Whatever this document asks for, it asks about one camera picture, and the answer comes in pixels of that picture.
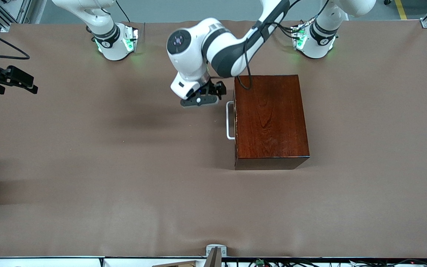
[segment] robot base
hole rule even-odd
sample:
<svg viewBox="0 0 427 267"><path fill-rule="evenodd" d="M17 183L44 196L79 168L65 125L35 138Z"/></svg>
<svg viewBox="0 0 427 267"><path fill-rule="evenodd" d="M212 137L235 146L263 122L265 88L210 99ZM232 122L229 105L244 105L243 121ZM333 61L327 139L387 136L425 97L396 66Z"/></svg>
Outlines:
<svg viewBox="0 0 427 267"><path fill-rule="evenodd" d="M113 61L124 59L129 53L136 52L136 44L138 43L138 29L133 29L121 23L115 23L120 29L120 37L113 43L111 48L106 48L98 41L95 41L100 51L105 58Z"/></svg>
<svg viewBox="0 0 427 267"><path fill-rule="evenodd" d="M305 56L310 57L311 59L320 59L324 57L334 44L335 37L329 41L327 44L320 46L317 42L308 36L306 33L309 32L309 28L312 27L312 24L300 29L302 25L298 27L291 27L294 30L298 30L292 34L293 38L293 47L294 50L301 51Z"/></svg>

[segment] gray floor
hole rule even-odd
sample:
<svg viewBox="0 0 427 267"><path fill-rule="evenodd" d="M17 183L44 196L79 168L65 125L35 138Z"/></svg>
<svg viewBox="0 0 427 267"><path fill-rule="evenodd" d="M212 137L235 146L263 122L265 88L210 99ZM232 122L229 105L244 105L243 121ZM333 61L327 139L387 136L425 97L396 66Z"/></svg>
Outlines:
<svg viewBox="0 0 427 267"><path fill-rule="evenodd" d="M36 0L35 10L44 5L46 0ZM186 20L202 20L215 17L219 20L256 20L261 13L259 0L150 0L133 1L119 0L132 22L183 22ZM408 19L419 19L427 13L427 0L402 0ZM308 19L319 10L320 0L299 2L290 10L285 20ZM78 24L82 23L75 15L67 12L51 0L46 1L42 15L32 14L31 21L46 24ZM125 21L120 9L114 5L108 8L116 22ZM385 6L377 0L373 10L363 17L350 17L351 20L399 20L396 3Z"/></svg>

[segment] wood grain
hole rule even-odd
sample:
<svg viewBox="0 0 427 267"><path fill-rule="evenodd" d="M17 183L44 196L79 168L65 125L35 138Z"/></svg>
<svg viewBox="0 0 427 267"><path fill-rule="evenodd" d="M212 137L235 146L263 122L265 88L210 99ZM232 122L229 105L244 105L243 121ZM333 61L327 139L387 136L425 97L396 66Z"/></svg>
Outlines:
<svg viewBox="0 0 427 267"><path fill-rule="evenodd" d="M247 76L240 79L248 85ZM253 76L252 82L253 87L246 90L235 80L235 167L294 169L310 156L299 77ZM280 158L295 163L275 162ZM255 159L255 163L239 159Z"/></svg>

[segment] black cable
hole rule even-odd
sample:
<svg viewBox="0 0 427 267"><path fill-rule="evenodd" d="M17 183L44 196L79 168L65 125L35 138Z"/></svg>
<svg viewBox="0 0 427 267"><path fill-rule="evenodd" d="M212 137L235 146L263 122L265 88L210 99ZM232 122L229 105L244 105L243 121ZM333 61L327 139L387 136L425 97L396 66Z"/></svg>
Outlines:
<svg viewBox="0 0 427 267"><path fill-rule="evenodd" d="M373 263L366 262L366 261L358 261L358 262L356 262L357 265L355 267L395 267L396 265L404 264L406 262L413 262L414 264L420 264L420 265L426 265L427 266L427 262L423 262L421 260L414 260L414 259L409 258L409 259L402 260L401 262L398 262L395 264L386 264L383 262L378 262L377 264L373 264Z"/></svg>
<svg viewBox="0 0 427 267"><path fill-rule="evenodd" d="M292 4L289 6L289 8L291 9L291 7L293 7L294 5L296 5L299 1L301 1L301 0L296 0L294 3L292 3Z"/></svg>
<svg viewBox="0 0 427 267"><path fill-rule="evenodd" d="M298 261L298 262L300 262L300 263L304 263L304 264L307 264L307 265L313 266L313 267L319 267L319 266L315 265L314 263L312 263L312 262L310 262L310 261L308 261L308 260L302 260L302 259L299 259L299 258L294 259L294 260L295 260L295 261Z"/></svg>
<svg viewBox="0 0 427 267"><path fill-rule="evenodd" d="M108 15L112 15L110 12L108 12L108 11L106 11L105 9L101 9L105 14L108 14Z"/></svg>
<svg viewBox="0 0 427 267"><path fill-rule="evenodd" d="M128 20L128 22L131 23L131 20L129 20L129 17L126 15L125 11L123 10L123 8L120 6L120 3L118 3L118 0L116 0L116 4L118 5L118 7L120 8L120 10L123 12L123 14L125 15L126 19Z"/></svg>
<svg viewBox="0 0 427 267"><path fill-rule="evenodd" d="M17 48L16 46L11 44L10 42L7 42L6 40L2 39L1 37L0 37L0 41L7 44L8 46L14 48L15 50L17 50L18 52L20 52L21 54L23 54L25 56L25 57L22 57L22 56L2 56L2 55L0 55L0 59L20 59L20 60L30 59L30 56L26 52Z"/></svg>
<svg viewBox="0 0 427 267"><path fill-rule="evenodd" d="M327 6L327 4L329 3L329 0L327 0L326 2L325 2L325 4L324 4L324 6L322 7L322 9L319 11L319 13L315 16L315 17L318 17L323 11L324 11L324 9L325 9L325 7Z"/></svg>
<svg viewBox="0 0 427 267"><path fill-rule="evenodd" d="M244 86L244 84L242 83L242 80L240 79L239 76L237 76L238 82L240 83L240 85L246 89L246 90L250 90L253 84L253 79L251 78L251 71L249 70L249 64L248 64L248 57L246 55L246 44L248 42L248 38L245 40L244 42L244 54L245 54L245 62L246 62L246 69L248 70L248 78L249 78L249 87Z"/></svg>

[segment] metal bracket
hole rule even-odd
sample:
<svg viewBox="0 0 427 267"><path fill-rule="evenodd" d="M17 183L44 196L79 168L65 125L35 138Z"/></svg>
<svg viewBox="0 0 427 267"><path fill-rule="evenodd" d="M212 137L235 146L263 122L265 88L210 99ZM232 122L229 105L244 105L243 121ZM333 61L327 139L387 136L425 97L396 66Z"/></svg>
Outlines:
<svg viewBox="0 0 427 267"><path fill-rule="evenodd" d="M222 257L227 257L227 246L226 245L219 245L219 244L210 244L207 245L205 248L205 256L208 257L211 250L213 250L215 247L218 247L220 252L222 252Z"/></svg>
<svg viewBox="0 0 427 267"><path fill-rule="evenodd" d="M426 29L426 28L427 28L427 24L426 24L426 22L424 22L424 18L423 18L423 17L420 17L420 22L421 22L421 26L422 26L424 29Z"/></svg>

